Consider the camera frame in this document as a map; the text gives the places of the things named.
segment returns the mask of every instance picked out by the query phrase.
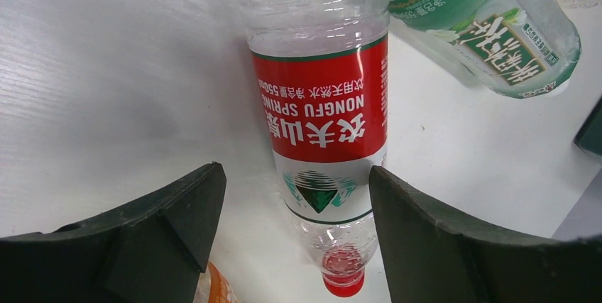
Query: dark green box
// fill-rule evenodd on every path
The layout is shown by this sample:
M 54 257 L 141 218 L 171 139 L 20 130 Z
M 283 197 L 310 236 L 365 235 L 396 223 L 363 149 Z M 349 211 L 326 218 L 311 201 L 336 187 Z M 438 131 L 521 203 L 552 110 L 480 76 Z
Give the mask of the dark green box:
M 575 144 L 602 162 L 602 99 L 577 133 Z

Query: bottle with green label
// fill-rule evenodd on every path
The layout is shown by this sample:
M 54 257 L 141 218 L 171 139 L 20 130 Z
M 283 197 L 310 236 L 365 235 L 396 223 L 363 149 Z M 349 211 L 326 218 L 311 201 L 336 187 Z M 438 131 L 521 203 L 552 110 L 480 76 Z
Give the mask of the bottle with green label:
M 508 97 L 559 93 L 581 54 L 579 34 L 555 0 L 392 0 L 389 11 L 444 42 Z

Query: green stripe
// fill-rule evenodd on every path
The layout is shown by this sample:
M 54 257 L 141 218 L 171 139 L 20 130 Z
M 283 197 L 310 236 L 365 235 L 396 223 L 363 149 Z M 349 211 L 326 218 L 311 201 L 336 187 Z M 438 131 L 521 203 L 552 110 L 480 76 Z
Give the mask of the green stripe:
M 341 51 L 340 53 L 328 53 L 326 55 L 307 56 L 307 57 L 273 57 L 273 56 L 262 55 L 260 53 L 254 52 L 254 51 L 252 51 L 252 53 L 261 59 L 275 60 L 278 62 L 309 62 L 309 61 L 313 61 L 313 60 L 329 60 L 331 58 L 347 56 L 347 55 L 359 53 L 361 51 L 372 48 L 374 45 L 377 45 L 377 44 L 381 43 L 383 40 L 387 39 L 387 36 L 388 36 L 388 33 L 385 33 L 385 35 L 383 37 L 380 37 L 379 39 L 373 41 L 372 43 L 362 45 L 359 48 Z
M 289 211 L 291 211 L 294 215 L 298 216 L 299 218 L 305 220 L 305 221 L 309 221 L 310 223 L 315 223 L 315 224 L 322 224 L 322 225 L 343 225 L 343 224 L 349 224 L 351 222 L 354 222 L 356 220 L 362 219 L 363 217 L 369 215 L 370 213 L 372 213 L 372 209 L 370 209 L 369 211 L 367 211 L 366 213 L 356 216 L 355 218 L 351 218 L 351 219 L 347 219 L 347 220 L 343 220 L 343 221 L 322 221 L 322 220 L 315 220 L 315 219 L 309 219 L 306 216 L 302 216 L 300 214 L 298 214 L 297 212 L 293 211 L 290 206 L 288 206 L 288 204 L 285 202 L 284 205 L 286 205 L 286 207 L 289 209 Z

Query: black object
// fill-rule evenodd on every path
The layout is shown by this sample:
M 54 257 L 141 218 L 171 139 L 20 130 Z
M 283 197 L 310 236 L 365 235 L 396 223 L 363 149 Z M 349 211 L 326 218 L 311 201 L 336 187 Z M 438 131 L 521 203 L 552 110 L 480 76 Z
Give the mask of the black object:
M 0 238 L 0 302 L 191 303 L 225 188 L 213 163 L 54 233 Z
M 511 231 L 382 167 L 370 191 L 393 303 L 602 302 L 602 236 L 561 242 Z
M 602 161 L 602 100 L 593 108 L 577 133 L 575 144 L 590 156 Z

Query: white surface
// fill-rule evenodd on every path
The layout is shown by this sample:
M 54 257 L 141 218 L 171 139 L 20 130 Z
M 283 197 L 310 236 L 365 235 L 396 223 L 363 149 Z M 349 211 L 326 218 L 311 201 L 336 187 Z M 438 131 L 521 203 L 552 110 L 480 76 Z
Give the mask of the white surface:
M 0 0 L 0 236 L 50 232 L 218 160 L 229 183 L 212 257 L 238 296 L 340 302 L 290 237 L 230 1 Z M 602 94 L 602 6 L 570 14 L 583 59 L 551 99 L 466 87 L 392 37 L 390 169 L 551 236 L 599 169 L 571 141 Z M 346 302 L 389 302 L 379 255 Z

